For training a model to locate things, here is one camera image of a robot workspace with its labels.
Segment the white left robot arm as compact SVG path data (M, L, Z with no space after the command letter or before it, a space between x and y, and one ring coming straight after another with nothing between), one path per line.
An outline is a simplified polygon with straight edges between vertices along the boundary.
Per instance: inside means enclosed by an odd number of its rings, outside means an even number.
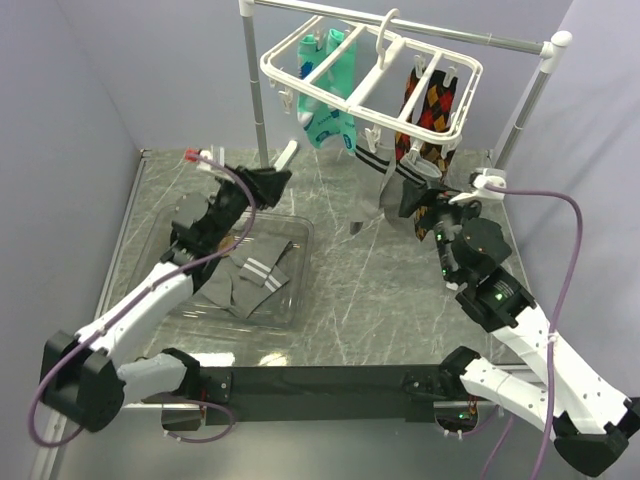
M273 167L222 171L216 194L192 193L178 201L169 247L137 287L75 334L59 331L46 342L36 404L96 433L130 403L160 394L179 402L203 400L206 383L191 355L168 348L150 359L125 359L211 278L234 225L244 219L251 229L258 211L278 204L292 176Z

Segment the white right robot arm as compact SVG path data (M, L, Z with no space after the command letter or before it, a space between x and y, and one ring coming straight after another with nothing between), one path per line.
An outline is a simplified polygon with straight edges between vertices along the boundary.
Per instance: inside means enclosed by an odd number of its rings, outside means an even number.
M460 287L464 313L512 350L541 381L535 386L457 348L440 365L439 387L466 393L509 411L543 433L575 470L598 477L611 467L639 430L639 400L603 379L560 335L560 312L547 316L526 287L502 266L511 255L500 225L482 217L485 201L510 194L499 175L475 174L472 189L403 184L399 214L419 216L416 227L433 233L445 282Z

